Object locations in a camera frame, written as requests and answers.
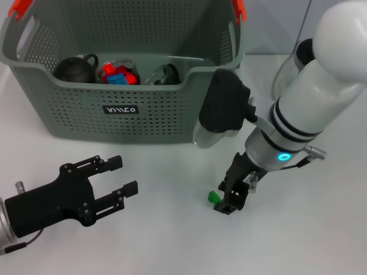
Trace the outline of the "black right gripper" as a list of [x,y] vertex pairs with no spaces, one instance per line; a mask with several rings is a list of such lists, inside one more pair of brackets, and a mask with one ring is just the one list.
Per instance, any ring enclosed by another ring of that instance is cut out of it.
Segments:
[[255,165],[247,152],[242,155],[238,152],[226,172],[224,183],[221,183],[218,187],[220,191],[224,192],[225,196],[220,198],[215,191],[213,192],[214,210],[226,215],[242,210],[249,194],[249,184],[245,183],[245,179],[253,172],[256,174],[258,181],[266,175],[266,171]]

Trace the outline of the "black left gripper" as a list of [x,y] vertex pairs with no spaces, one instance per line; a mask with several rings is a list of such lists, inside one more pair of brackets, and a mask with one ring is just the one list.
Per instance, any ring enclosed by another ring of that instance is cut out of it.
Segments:
[[99,155],[67,165],[52,183],[5,200],[10,226],[21,238],[66,219],[88,227],[124,209],[124,198],[138,194],[133,181],[95,200],[88,177],[123,167],[120,155],[103,160]]

